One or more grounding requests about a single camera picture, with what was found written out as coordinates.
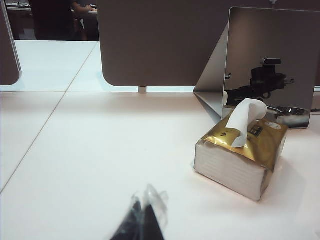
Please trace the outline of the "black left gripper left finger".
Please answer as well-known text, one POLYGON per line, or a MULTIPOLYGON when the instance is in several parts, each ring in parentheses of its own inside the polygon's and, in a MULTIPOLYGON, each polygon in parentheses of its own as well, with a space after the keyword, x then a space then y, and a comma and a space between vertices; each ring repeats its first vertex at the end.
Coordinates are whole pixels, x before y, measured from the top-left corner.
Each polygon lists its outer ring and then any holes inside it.
POLYGON ((137 195, 131 197, 128 211, 111 240, 143 240, 143 208, 137 195))

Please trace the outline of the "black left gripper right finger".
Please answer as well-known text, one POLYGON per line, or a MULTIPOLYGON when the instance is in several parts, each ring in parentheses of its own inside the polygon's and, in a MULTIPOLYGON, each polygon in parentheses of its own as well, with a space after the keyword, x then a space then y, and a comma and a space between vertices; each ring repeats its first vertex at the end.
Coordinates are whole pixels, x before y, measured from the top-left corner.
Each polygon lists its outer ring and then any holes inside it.
POLYGON ((143 239, 164 240, 163 230, 168 224, 168 194, 158 192, 151 184, 143 194, 143 239))

